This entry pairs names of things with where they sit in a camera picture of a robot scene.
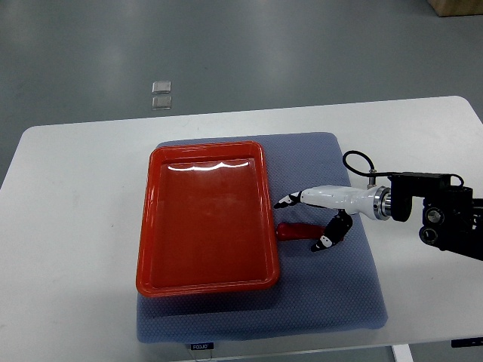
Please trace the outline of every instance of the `gray floor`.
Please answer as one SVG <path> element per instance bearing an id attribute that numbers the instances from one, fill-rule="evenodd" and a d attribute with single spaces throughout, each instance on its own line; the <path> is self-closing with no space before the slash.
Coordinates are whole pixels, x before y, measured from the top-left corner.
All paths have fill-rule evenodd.
<path id="1" fill-rule="evenodd" d="M 438 18 L 425 0 L 0 0 L 0 64 L 0 180 L 35 125 L 447 95 L 483 119 L 483 16 Z M 162 79 L 173 108 L 154 112 Z M 330 360 L 392 360 L 380 350 Z"/>

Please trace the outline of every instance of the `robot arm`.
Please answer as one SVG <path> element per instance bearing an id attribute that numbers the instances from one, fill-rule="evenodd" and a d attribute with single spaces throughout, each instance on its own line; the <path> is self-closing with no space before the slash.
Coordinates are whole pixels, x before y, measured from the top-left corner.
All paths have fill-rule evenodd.
<path id="1" fill-rule="evenodd" d="M 368 160 L 371 171 L 362 173 L 350 167 L 346 157 L 351 154 Z M 424 198 L 421 241 L 440 250 L 483 260 L 483 199 L 473 199 L 472 189 L 463 186 L 461 177 L 451 173 L 377 173 L 369 157 L 357 151 L 347 152 L 343 163 L 352 172 L 369 177 L 370 188 L 319 186 L 290 194 L 274 206 L 304 203 L 339 210 L 312 251 L 326 249 L 341 240 L 352 226 L 350 215 L 355 213 L 363 213 L 372 220 L 392 217 L 399 222 L 407 221 L 412 198 L 417 196 Z M 374 186 L 376 176 L 387 176 L 391 188 Z M 460 185 L 451 185 L 452 177 L 457 177 Z"/>

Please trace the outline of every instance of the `red object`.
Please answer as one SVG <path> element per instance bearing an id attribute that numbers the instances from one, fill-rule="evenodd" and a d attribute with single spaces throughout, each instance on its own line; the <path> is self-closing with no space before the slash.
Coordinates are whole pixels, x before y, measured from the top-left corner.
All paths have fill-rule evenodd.
<path id="1" fill-rule="evenodd" d="M 325 227 L 304 224 L 302 222 L 281 222 L 277 225 L 277 239 L 280 241 L 319 239 L 324 234 Z"/>
<path id="2" fill-rule="evenodd" d="M 166 146 L 149 160 L 136 286 L 144 296 L 271 287 L 279 276 L 262 146 Z"/>

